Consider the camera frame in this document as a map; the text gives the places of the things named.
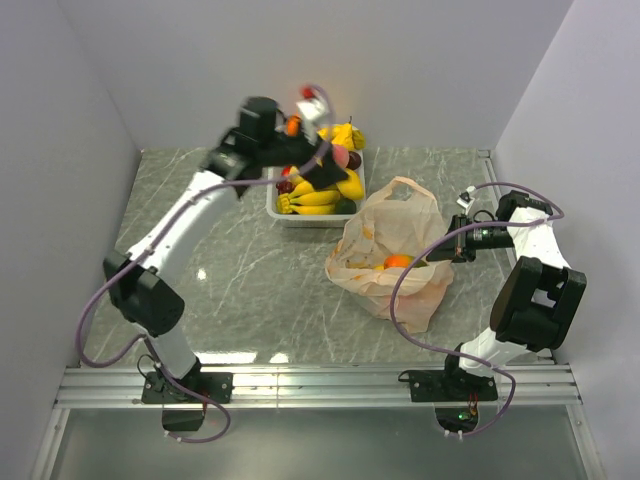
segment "bunch of bananas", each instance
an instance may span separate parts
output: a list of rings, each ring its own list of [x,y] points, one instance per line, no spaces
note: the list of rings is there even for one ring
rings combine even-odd
[[[324,190],[315,190],[311,183],[296,175],[292,182],[293,192],[283,193],[276,200],[278,213],[298,213],[300,215],[332,215],[343,196],[349,200],[360,200],[364,197],[364,188],[360,177],[353,170],[346,169],[349,178]]]
[[[327,140],[329,129],[323,128],[319,130],[318,135]],[[351,151],[362,150],[367,144],[362,132],[354,129],[351,122],[343,125],[336,125],[331,129],[331,143],[335,145],[342,145]]]

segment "bag handle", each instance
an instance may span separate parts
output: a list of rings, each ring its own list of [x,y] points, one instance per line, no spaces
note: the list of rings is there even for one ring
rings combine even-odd
[[[377,203],[383,202],[384,200],[389,198],[393,194],[393,190],[400,185],[407,185],[421,195],[424,195],[425,197],[429,197],[431,200],[436,201],[436,197],[433,195],[433,193],[431,193],[426,188],[418,185],[414,180],[411,180],[407,177],[394,177],[393,180],[391,180],[387,185],[382,187],[377,192],[371,194],[367,199],[365,206],[368,207],[370,205],[375,205]]]

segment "container of fruit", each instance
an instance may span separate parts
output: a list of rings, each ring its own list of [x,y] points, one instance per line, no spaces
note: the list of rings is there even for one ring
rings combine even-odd
[[[349,152],[350,165],[356,166],[352,171],[357,175],[364,189],[364,196],[356,201],[341,196],[339,190],[329,189],[324,192],[306,193],[298,195],[291,201],[288,209],[282,208],[282,185],[267,185],[267,213],[278,223],[285,227],[317,227],[317,228],[342,228],[344,224],[360,210],[366,200],[366,185],[364,181],[364,158],[362,150]],[[282,176],[282,168],[270,168],[267,171],[268,178]],[[291,194],[296,187],[304,189],[305,185],[292,185]]]

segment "gray wall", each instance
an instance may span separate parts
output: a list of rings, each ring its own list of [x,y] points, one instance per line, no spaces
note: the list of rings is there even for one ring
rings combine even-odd
[[[0,477],[28,477],[138,152],[54,0],[0,3]]]
[[[497,147],[500,178],[555,199],[569,263],[589,281],[561,353],[609,478],[638,478],[640,3],[576,0]]]
[[[571,0],[59,0],[138,145],[324,86],[372,144],[493,147]]]

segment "gray floor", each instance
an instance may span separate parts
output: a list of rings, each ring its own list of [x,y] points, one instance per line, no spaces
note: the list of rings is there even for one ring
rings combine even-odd
[[[235,410],[212,444],[162,436],[160,412],[71,413],[52,478],[585,480],[563,406],[512,407],[494,427],[444,439],[433,408]],[[490,418],[495,408],[481,408]],[[220,425],[208,413],[200,435]]]
[[[182,193],[205,154],[149,150],[143,155],[117,242],[138,242]],[[369,193],[394,176],[407,176],[438,198],[448,224],[467,186],[485,181],[475,150],[379,148],[364,152]],[[349,293],[333,285],[324,261],[340,229],[286,229],[267,216],[265,190],[213,225],[193,253],[178,285],[186,301],[182,325],[205,363],[402,362],[434,359],[406,342],[385,320],[372,318]],[[478,208],[493,210],[484,191]],[[455,278],[419,338],[455,347],[488,325],[491,306],[510,268],[504,252],[479,252],[473,264],[454,266]],[[108,302],[96,313],[87,353],[105,359],[134,329]],[[139,347],[122,364],[132,364]]]

